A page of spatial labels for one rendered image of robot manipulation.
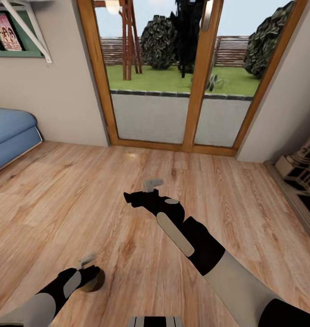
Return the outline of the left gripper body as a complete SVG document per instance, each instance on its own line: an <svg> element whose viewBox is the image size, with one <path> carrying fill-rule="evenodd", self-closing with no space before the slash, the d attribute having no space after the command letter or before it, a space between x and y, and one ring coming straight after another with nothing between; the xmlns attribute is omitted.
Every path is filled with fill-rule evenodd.
<svg viewBox="0 0 310 327"><path fill-rule="evenodd" d="M83 275L84 275L84 281L83 283L80 285L80 287L83 287L87 282L93 280L96 278L97 276L97 273L96 273L96 270L95 270L95 266L91 266L89 268L86 268L84 270L80 270Z"/></svg>

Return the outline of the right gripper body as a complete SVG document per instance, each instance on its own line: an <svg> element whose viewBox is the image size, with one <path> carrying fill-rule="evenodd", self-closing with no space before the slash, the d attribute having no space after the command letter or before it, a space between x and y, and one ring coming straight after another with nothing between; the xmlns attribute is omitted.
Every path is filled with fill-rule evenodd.
<svg viewBox="0 0 310 327"><path fill-rule="evenodd" d="M151 198L158 196L158 190L154 189L153 192L135 192L131 194L131 205L133 208L145 207L148 210L148 203Z"/></svg>

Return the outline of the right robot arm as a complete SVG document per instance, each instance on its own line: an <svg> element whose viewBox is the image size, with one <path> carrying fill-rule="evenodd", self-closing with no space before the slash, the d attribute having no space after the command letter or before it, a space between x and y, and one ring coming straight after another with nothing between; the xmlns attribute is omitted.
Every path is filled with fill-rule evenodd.
<svg viewBox="0 0 310 327"><path fill-rule="evenodd" d="M205 225L193 217L184 221L180 201L159 197L154 187L163 184L162 178L145 180L145 189L124 192L125 200L133 208L143 206L156 216L157 223L195 265L239 327L310 327L310 314L289 305L261 282L211 236Z"/></svg>

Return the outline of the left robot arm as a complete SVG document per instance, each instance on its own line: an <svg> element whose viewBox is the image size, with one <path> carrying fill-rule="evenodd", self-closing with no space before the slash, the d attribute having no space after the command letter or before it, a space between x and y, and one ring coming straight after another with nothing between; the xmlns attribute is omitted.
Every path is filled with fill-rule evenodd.
<svg viewBox="0 0 310 327"><path fill-rule="evenodd" d="M66 269L58 277L39 292L50 292L57 300L47 294L35 294L16 309L0 317L0 327L50 327L51 322L61 310L71 294L79 287L96 278L99 267L91 266L84 269L88 263L96 260L95 254L88 254L75 261L75 267Z"/></svg>

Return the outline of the pillar candle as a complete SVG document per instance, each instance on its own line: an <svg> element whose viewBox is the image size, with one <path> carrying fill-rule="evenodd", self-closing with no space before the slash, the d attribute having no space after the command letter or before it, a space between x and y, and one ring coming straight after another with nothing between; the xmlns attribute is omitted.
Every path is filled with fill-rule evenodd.
<svg viewBox="0 0 310 327"><path fill-rule="evenodd" d="M100 269L100 272L97 273L96 278L87 282L83 287L79 287L79 290L81 290L84 293L96 292L104 284L104 281L105 281L105 273L102 269Z"/></svg>

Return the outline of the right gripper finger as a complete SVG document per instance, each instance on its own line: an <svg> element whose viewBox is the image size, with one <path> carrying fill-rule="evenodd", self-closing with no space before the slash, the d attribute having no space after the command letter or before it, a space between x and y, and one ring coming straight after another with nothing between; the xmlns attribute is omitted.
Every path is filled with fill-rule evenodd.
<svg viewBox="0 0 310 327"><path fill-rule="evenodd" d="M127 203L131 203L131 194L124 192L124 197Z"/></svg>

